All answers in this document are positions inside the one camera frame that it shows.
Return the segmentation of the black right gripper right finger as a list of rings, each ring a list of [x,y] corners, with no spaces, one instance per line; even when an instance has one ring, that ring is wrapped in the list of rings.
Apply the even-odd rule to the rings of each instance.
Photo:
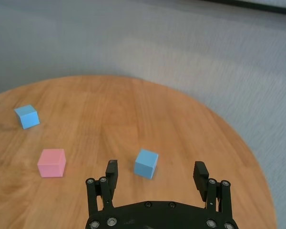
[[[202,161],[195,161],[193,178],[206,210],[216,212],[216,201],[218,200],[218,212],[232,213],[229,181],[217,182],[214,178],[210,178],[205,163]]]

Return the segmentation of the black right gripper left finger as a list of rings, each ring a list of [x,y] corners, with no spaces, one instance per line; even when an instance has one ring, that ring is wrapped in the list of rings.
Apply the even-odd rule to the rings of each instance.
[[[118,180],[118,162],[109,160],[105,171],[105,176],[98,180],[88,178],[85,181],[88,199],[88,214],[98,212],[97,197],[100,196],[103,203],[103,210],[113,209],[112,199]]]

